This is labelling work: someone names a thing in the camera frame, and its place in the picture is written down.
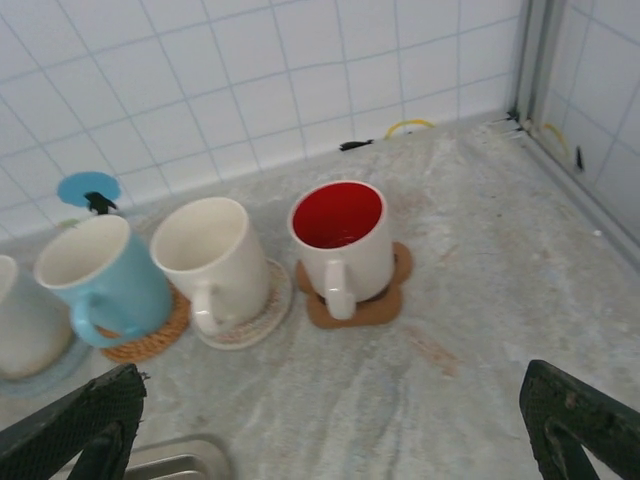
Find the mug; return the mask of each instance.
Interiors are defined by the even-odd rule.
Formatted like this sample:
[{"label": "mug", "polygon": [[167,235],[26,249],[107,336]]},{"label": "mug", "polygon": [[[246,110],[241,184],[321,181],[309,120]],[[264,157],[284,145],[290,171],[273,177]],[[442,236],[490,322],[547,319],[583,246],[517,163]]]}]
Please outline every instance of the mug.
[{"label": "mug", "polygon": [[51,365],[73,339],[67,313],[13,258],[0,255],[0,378],[27,377]]},{"label": "mug", "polygon": [[[94,347],[148,335],[171,313],[167,279],[142,239],[116,215],[93,217],[61,233],[40,253],[34,273],[71,307],[71,326]],[[105,337],[96,327],[119,337]]]},{"label": "mug", "polygon": [[394,270],[387,202],[362,182],[339,181],[305,194],[289,214],[289,232],[314,290],[336,320],[380,294]]},{"label": "mug", "polygon": [[269,295],[269,270],[249,215],[229,198],[189,203],[160,224],[151,257],[191,300],[191,318],[216,335],[257,316]]}]

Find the countertop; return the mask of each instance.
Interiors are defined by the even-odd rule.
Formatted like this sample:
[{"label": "countertop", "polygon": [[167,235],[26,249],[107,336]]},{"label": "countertop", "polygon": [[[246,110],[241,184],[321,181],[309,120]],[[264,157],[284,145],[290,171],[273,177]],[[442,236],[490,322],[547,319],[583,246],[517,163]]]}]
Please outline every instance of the countertop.
[{"label": "countertop", "polygon": [[[238,352],[187,331],[151,378],[134,446],[212,435],[242,479],[540,479],[518,408],[542,358],[640,409],[639,284],[518,143],[489,124],[433,130],[220,184],[268,256],[293,271],[286,216],[304,191],[357,179],[385,194],[415,268],[402,315],[320,330],[296,293]],[[149,238],[186,198],[130,216]],[[5,247],[27,267],[41,243]],[[0,428],[110,368],[98,351],[36,399],[0,398]]]}]

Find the mug handle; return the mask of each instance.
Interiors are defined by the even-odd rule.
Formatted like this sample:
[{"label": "mug handle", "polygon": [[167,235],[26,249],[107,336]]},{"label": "mug handle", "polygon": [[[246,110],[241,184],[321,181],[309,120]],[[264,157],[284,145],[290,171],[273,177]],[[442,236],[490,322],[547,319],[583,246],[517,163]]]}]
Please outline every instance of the mug handle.
[{"label": "mug handle", "polygon": [[84,295],[71,307],[71,323],[73,324],[74,330],[80,338],[94,347],[110,348],[121,345],[123,341],[126,341],[125,335],[117,338],[105,337],[98,331],[93,323],[91,323],[89,312],[91,310],[92,300],[95,297],[95,295],[90,293]]},{"label": "mug handle", "polygon": [[224,331],[224,322],[214,315],[211,295],[218,290],[215,285],[201,285],[196,288],[191,298],[191,315],[196,326],[207,336],[216,335]]},{"label": "mug handle", "polygon": [[349,320],[356,313],[356,296],[347,286],[346,268],[342,260],[329,260],[324,272],[324,298],[336,320]]}]

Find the blue mug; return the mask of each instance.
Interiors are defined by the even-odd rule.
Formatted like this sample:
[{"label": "blue mug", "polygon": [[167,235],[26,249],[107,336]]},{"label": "blue mug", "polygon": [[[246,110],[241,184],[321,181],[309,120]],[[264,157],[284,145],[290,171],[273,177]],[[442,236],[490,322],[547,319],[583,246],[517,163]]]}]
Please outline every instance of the blue mug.
[{"label": "blue mug", "polygon": [[[60,234],[38,256],[34,275],[71,307],[71,326],[94,347],[155,332],[171,313],[167,279],[117,215],[93,217]],[[96,327],[119,336],[105,337]]]}]

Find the white tile wall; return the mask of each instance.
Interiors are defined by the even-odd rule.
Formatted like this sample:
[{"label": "white tile wall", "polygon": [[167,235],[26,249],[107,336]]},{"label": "white tile wall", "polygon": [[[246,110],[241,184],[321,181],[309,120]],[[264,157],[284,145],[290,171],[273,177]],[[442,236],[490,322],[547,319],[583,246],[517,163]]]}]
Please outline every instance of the white tile wall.
[{"label": "white tile wall", "polygon": [[126,207],[504,109],[521,4],[0,0],[0,239],[86,216],[55,195],[76,172]]},{"label": "white tile wall", "polygon": [[584,179],[640,238],[640,3],[572,0],[542,122],[560,129]]}]

